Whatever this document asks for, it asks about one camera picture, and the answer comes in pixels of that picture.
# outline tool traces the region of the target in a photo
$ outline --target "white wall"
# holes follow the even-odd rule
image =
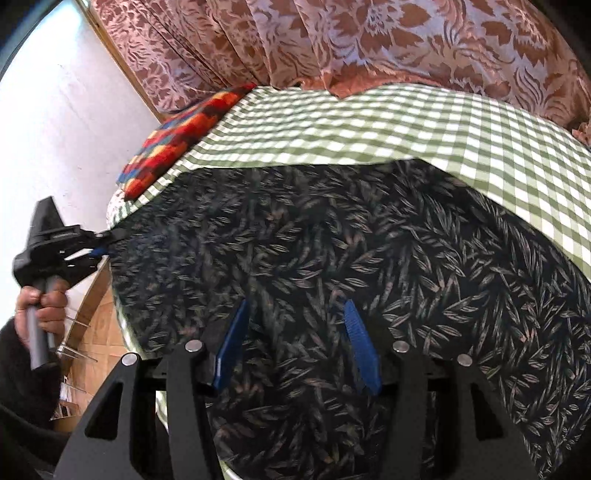
[[[14,311],[12,259],[36,201],[53,195],[66,225],[104,230],[119,171],[157,125],[74,2],[62,2],[0,81],[0,325]],[[88,284],[71,291],[74,306]]]

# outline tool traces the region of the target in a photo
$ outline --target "silver bolt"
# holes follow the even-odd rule
[[[469,367],[472,365],[472,357],[470,355],[466,355],[465,353],[461,353],[457,356],[457,363],[463,367]]]
[[[138,356],[135,353],[126,353],[121,359],[121,363],[126,367],[133,365],[138,361]]]
[[[403,340],[398,340],[392,344],[392,349],[398,353],[406,353],[410,350],[410,345]]]
[[[189,340],[185,344],[185,350],[187,352],[198,352],[199,350],[201,350],[201,348],[203,348],[203,344],[200,340]]]

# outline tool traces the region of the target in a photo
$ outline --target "finger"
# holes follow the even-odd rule
[[[64,322],[40,322],[39,326],[49,333],[55,333],[58,337],[63,337],[66,332]]]
[[[51,289],[54,291],[60,291],[62,293],[66,293],[70,285],[66,282],[63,278],[58,278],[52,285]]]
[[[17,311],[26,310],[28,306],[39,302],[41,292],[33,287],[23,287],[17,298]]]
[[[41,322],[63,321],[66,318],[66,309],[59,307],[45,307],[37,310],[37,318]]]
[[[57,290],[46,293],[41,297],[41,305],[44,307],[64,308],[68,305],[66,294]]]

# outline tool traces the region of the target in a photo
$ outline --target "black sleeve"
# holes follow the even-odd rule
[[[29,351],[10,320],[0,330],[0,404],[29,423],[47,428],[60,396],[60,367],[31,371],[30,362]]]

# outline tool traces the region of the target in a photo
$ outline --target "blue clip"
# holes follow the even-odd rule
[[[243,300],[217,353],[216,371],[213,377],[213,387],[217,391],[223,390],[232,378],[232,371],[242,352],[242,341],[248,330],[249,318],[248,303]]]
[[[92,258],[100,258],[103,255],[109,255],[109,251],[106,247],[98,247],[95,248],[92,252],[88,253],[88,256]]]
[[[345,303],[345,328],[353,346],[353,354],[361,379],[371,393],[378,395],[382,391],[379,356],[353,300],[347,300]]]

